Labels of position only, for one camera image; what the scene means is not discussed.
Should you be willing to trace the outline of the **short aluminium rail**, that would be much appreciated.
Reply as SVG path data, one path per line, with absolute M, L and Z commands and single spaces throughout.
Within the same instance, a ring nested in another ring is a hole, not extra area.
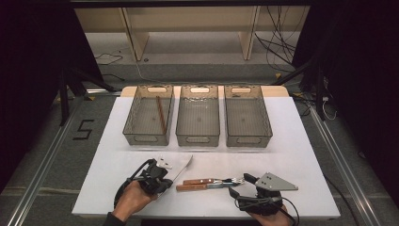
M 120 96 L 121 91 L 109 91 L 106 89 L 87 89 L 87 96 L 104 96 L 104 95 L 112 95 L 112 96 Z

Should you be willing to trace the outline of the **knife with wooden handle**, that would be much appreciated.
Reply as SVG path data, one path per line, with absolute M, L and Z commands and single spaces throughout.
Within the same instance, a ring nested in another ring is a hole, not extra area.
M 195 191 L 195 190 L 205 190 L 205 189 L 214 189 L 214 188 L 223 188 L 230 186 L 239 186 L 242 183 L 210 183 L 210 184 L 197 184 L 197 185 L 177 185 L 177 191 Z

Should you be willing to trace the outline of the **long aluminium rail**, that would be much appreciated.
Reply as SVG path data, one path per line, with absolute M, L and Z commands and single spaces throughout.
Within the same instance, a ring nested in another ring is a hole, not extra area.
M 331 134 L 327 127 L 327 124 L 321 120 L 318 116 L 314 107 L 311 107 L 311 117 L 315 122 L 319 133 L 321 134 L 324 142 L 327 145 L 328 151 L 341 174 L 343 181 L 351 194 L 351 197 L 357 206 L 359 213 L 366 226 L 382 226 L 380 220 L 377 217 L 376 211 L 374 210 L 372 203 L 367 198 L 365 192 L 360 187 L 358 180 L 355 178 L 355 174 L 348 165 L 344 158 L 340 147 L 338 146 L 335 138 Z
M 0 193 L 1 199 L 11 199 L 10 205 L 1 204 L 6 210 L 4 212 L 5 222 L 0 223 L 0 226 L 23 225 L 72 126 L 74 115 L 83 101 L 83 97 L 68 97 L 70 115 L 65 121 L 59 119 L 61 102 L 54 102 L 51 105 L 44 125 L 35 134 L 33 143 L 28 147 L 28 152 Z

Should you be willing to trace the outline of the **black metal stand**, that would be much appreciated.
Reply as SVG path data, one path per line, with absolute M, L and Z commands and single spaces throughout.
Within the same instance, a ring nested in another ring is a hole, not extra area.
M 61 126 L 63 126 L 70 117 L 68 89 L 70 89 L 75 96 L 82 97 L 88 93 L 88 90 L 83 85 L 84 81 L 88 81 L 109 92 L 120 91 L 120 89 L 106 84 L 104 80 L 97 78 L 94 75 L 90 75 L 80 69 L 63 69 L 58 77 L 58 90 L 61 103 Z
M 316 113 L 319 118 L 324 121 L 326 119 L 323 110 L 324 74 L 320 67 L 319 60 L 316 57 L 313 56 L 308 62 L 304 63 L 293 72 L 288 73 L 286 76 L 278 79 L 276 82 L 272 83 L 272 86 L 281 86 L 302 73 L 304 74 L 304 77 L 302 78 L 299 87 L 302 91 L 309 91 L 311 88 L 315 88 Z

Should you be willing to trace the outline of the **light wooden shelf unit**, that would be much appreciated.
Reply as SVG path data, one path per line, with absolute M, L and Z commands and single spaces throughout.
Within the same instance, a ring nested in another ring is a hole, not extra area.
M 135 60 L 143 57 L 151 32 L 235 32 L 243 59 L 251 57 L 257 31 L 300 31 L 308 6 L 78 8 L 75 13 L 86 33 L 125 33 Z

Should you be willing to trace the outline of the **person's right hand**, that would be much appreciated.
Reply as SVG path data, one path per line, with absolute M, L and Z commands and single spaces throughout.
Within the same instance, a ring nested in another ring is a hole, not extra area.
M 292 226 L 293 222 L 289 217 L 278 211 L 276 215 L 262 216 L 258 214 L 248 213 L 256 219 L 262 226 Z

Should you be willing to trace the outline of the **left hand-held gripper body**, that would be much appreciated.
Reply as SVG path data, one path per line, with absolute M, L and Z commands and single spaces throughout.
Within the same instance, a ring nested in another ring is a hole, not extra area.
M 182 159 L 174 159 L 172 162 L 163 156 L 153 159 L 138 177 L 140 187 L 150 196 L 161 196 L 171 188 L 174 181 L 190 164 L 192 158 L 193 155 L 190 154 Z

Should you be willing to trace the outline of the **translucent grey plastic bin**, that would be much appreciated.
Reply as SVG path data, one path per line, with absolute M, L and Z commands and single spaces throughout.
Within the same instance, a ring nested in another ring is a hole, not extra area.
M 122 131 L 128 143 L 167 146 L 173 106 L 171 85 L 138 86 Z
M 180 146 L 218 145 L 220 136 L 218 86 L 181 87 L 175 135 Z
M 224 87 L 228 147 L 265 148 L 273 136 L 260 86 Z

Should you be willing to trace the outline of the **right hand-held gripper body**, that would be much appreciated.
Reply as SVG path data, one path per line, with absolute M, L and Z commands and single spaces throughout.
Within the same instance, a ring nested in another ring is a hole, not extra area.
M 255 197 L 241 196 L 234 200 L 240 211 L 245 211 L 262 216 L 277 214 L 282 209 L 283 197 L 281 191 L 297 191 L 298 186 L 267 172 L 262 177 L 257 177 L 255 184 L 257 194 Z

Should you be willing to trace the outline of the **black curtain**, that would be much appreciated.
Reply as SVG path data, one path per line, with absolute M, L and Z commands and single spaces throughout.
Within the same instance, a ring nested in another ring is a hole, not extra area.
M 22 161 L 65 76 L 102 80 L 70 0 L 0 0 L 0 192 Z
M 354 140 L 399 207 L 399 0 L 314 0 L 294 64 L 320 69 Z

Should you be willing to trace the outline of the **person's left hand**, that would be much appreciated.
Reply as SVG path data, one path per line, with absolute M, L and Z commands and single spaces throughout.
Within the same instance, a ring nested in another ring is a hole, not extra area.
M 112 215 L 122 222 L 125 222 L 132 214 L 141 211 L 150 202 L 155 201 L 157 198 L 157 195 L 147 194 L 140 187 L 138 181 L 133 181 L 125 187 Z

